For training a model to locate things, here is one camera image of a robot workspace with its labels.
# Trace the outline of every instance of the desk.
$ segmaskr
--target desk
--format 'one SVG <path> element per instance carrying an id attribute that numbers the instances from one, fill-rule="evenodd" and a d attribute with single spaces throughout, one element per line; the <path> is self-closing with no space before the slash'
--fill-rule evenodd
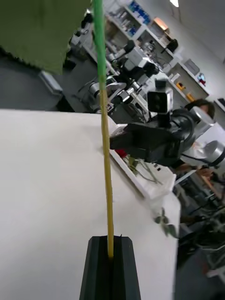
<path id="1" fill-rule="evenodd" d="M 5 110 L 0 125 L 0 298 L 77 300 L 88 240 L 107 232 L 100 115 Z M 171 300 L 177 240 L 113 161 L 112 185 L 115 234 L 133 241 L 142 300 Z M 172 193 L 164 208 L 178 228 Z"/>

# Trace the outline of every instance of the dark hair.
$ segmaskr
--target dark hair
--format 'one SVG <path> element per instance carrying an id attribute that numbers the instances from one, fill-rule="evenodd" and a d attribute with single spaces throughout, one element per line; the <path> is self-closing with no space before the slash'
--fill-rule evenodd
<path id="1" fill-rule="evenodd" d="M 209 102 L 207 100 L 204 100 L 204 99 L 195 100 L 195 101 L 187 104 L 185 106 L 185 108 L 188 111 L 190 111 L 195 106 L 200 107 L 200 106 L 203 106 L 203 105 L 207 105 L 208 106 L 208 115 L 213 119 L 214 115 L 215 115 L 215 107 L 214 107 L 214 104 L 212 102 Z"/>

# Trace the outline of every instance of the yellow stick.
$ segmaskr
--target yellow stick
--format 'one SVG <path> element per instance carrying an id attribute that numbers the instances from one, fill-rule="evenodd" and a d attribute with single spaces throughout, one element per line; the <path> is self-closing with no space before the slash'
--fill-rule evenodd
<path id="1" fill-rule="evenodd" d="M 106 110 L 107 93 L 101 87 L 100 83 L 100 103 L 102 108 L 102 139 L 103 139 L 103 153 L 104 153 L 104 167 L 105 167 L 105 190 L 107 201 L 107 222 L 108 222 L 108 255 L 109 258 L 113 258 L 113 189 L 111 182 L 111 170 L 110 170 L 110 153 L 109 153 L 109 129 L 108 129 L 108 115 Z"/>

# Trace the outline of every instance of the orange object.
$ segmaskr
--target orange object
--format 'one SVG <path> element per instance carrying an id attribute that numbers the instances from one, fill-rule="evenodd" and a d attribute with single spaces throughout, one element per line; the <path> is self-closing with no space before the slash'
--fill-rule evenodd
<path id="1" fill-rule="evenodd" d="M 166 31 L 168 29 L 168 26 L 160 19 L 160 18 L 155 18 L 154 22 L 163 30 Z"/>
<path id="2" fill-rule="evenodd" d="M 184 90 L 184 89 L 186 88 L 181 82 L 176 83 L 176 86 L 177 86 L 178 89 L 180 89 L 180 90 Z"/>
<path id="3" fill-rule="evenodd" d="M 191 93 L 188 93 L 188 94 L 186 95 L 186 97 L 187 97 L 188 100 L 191 101 L 191 102 L 195 101 L 195 98 L 191 95 Z"/>

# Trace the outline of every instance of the ceiling light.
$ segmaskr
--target ceiling light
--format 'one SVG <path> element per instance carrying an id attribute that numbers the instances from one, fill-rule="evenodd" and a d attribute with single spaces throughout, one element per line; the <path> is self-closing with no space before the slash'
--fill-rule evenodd
<path id="1" fill-rule="evenodd" d="M 178 0 L 170 0 L 170 2 L 175 6 L 175 7 L 179 7 L 179 4 L 178 4 Z"/>

